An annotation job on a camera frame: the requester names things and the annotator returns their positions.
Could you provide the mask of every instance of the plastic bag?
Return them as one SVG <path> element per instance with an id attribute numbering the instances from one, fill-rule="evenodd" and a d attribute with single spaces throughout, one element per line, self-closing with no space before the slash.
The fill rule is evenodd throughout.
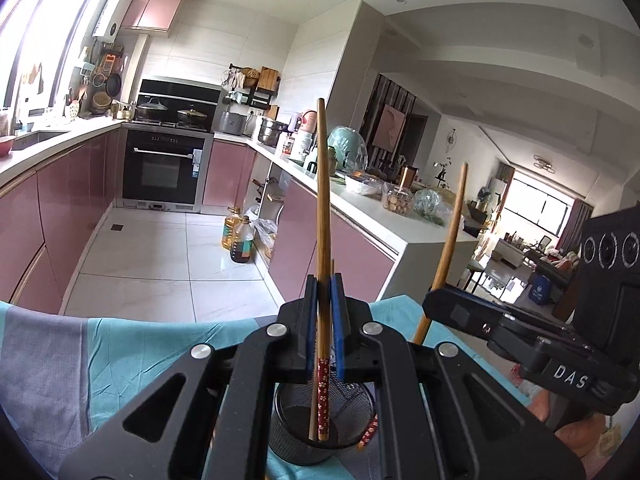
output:
<path id="1" fill-rule="evenodd" d="M 443 200 L 440 193 L 428 188 L 416 192 L 414 211 L 425 220 L 439 226 L 448 225 L 453 216 L 452 206 Z"/>
<path id="2" fill-rule="evenodd" d="M 367 145 L 353 128 L 336 126 L 327 139 L 327 145 L 335 148 L 335 156 L 338 159 L 337 171 L 351 174 L 367 169 Z"/>
<path id="3" fill-rule="evenodd" d="M 276 241 L 276 236 L 278 235 L 278 226 L 271 220 L 258 218 L 255 221 L 255 231 L 258 233 L 258 238 L 260 238 L 260 241 L 264 245 L 267 258 L 271 258 L 273 244 Z"/>

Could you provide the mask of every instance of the curtain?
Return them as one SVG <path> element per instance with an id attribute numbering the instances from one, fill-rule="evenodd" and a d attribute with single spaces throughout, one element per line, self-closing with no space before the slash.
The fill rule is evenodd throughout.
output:
<path id="1" fill-rule="evenodd" d="M 580 247 L 580 234 L 582 233 L 582 224 L 593 213 L 593 206 L 576 199 L 574 206 L 569 213 L 569 219 L 562 230 L 556 249 L 561 251 L 562 254 L 567 254 L 570 251 L 577 252 Z"/>

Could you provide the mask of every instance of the metal screw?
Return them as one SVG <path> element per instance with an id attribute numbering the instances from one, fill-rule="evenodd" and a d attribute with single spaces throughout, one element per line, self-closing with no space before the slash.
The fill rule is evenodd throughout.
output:
<path id="1" fill-rule="evenodd" d="M 378 335 L 382 332 L 382 325 L 375 321 L 369 321 L 362 326 L 362 331 L 367 335 Z"/>
<path id="2" fill-rule="evenodd" d="M 211 355 L 211 347 L 205 344 L 199 344 L 191 349 L 191 357 L 194 359 L 205 359 Z"/>
<path id="3" fill-rule="evenodd" d="M 458 347 L 453 343 L 442 343 L 438 346 L 438 354 L 442 357 L 455 357 L 458 355 Z"/>
<path id="4" fill-rule="evenodd" d="M 282 323 L 273 323 L 267 327 L 267 334 L 271 337 L 279 337 L 287 333 L 287 327 Z"/>

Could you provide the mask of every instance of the red patterned chopstick handle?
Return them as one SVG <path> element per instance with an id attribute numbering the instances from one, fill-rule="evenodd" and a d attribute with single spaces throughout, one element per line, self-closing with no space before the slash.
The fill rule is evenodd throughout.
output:
<path id="1" fill-rule="evenodd" d="M 377 430 L 378 430 L 378 416 L 376 415 L 374 419 L 371 421 L 371 424 L 369 424 L 367 431 L 365 431 L 364 434 L 362 435 L 362 438 L 358 443 L 358 449 L 363 449 L 369 442 L 371 442 L 371 439 L 376 434 Z"/>
<path id="2" fill-rule="evenodd" d="M 318 359 L 318 439 L 329 438 L 329 359 Z"/>

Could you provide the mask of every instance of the black mesh cup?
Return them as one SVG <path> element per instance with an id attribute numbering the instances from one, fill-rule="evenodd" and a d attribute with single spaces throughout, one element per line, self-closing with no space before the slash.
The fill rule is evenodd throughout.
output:
<path id="1" fill-rule="evenodd" d="M 286 462 L 313 465 L 355 446 L 376 415 L 373 398 L 361 383 L 343 383 L 329 375 L 329 439 L 309 440 L 313 383 L 280 384 L 271 415 L 269 446 Z"/>

